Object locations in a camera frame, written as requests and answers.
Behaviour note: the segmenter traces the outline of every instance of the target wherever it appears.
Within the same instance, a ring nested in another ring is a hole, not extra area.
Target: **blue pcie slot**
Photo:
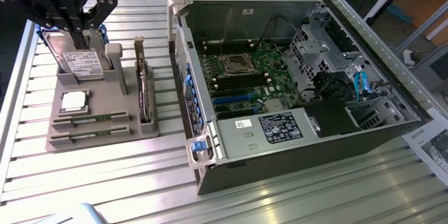
[[[230,102],[245,102],[249,101],[251,99],[254,92],[250,94],[245,94],[245,95],[238,95],[234,97],[223,97],[223,98],[215,98],[213,100],[213,104],[223,104],[223,103],[230,103]]]

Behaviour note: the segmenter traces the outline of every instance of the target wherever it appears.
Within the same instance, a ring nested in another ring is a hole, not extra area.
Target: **blue cable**
[[[354,85],[354,93],[355,93],[355,102],[358,101],[358,77],[361,76],[362,78],[362,90],[366,90],[369,93],[371,93],[371,90],[369,88],[369,82],[366,80],[366,74],[363,71],[359,71],[354,74],[354,81],[353,81],[353,85]]]

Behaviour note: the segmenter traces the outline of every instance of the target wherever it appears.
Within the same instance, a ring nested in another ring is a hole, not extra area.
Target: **motherboard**
[[[275,46],[261,42],[251,52],[199,57],[217,118],[227,119],[289,109],[295,84]]]

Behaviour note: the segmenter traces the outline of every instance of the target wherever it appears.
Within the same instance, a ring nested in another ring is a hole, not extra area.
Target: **white label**
[[[81,136],[71,136],[70,139],[79,139],[79,138],[93,137],[93,136],[95,136],[95,134],[87,134],[87,135],[81,135]]]
[[[98,55],[94,51],[65,52],[62,55],[74,76],[102,74],[101,63],[97,57]]]
[[[93,123],[95,122],[95,119],[85,119],[85,120],[77,120],[77,121],[73,121],[73,123],[78,124],[78,123]]]
[[[251,123],[250,123],[250,119],[246,120],[239,120],[239,121],[234,121],[235,124],[235,128],[245,128],[245,127],[250,127]]]
[[[251,15],[253,9],[242,9],[242,15]]]

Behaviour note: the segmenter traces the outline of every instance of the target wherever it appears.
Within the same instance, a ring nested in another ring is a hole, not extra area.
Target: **pcie slot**
[[[247,116],[255,114],[253,109],[237,110],[231,112],[223,112],[217,114],[218,119],[238,118],[239,116]]]
[[[213,104],[223,104],[223,103],[230,103],[230,102],[245,102],[251,99],[254,93],[246,94],[246,95],[238,95],[235,97],[222,97],[222,98],[215,98],[213,100]]]
[[[210,93],[211,97],[227,97],[230,95],[245,94],[246,89],[229,89],[229,90],[214,90]]]

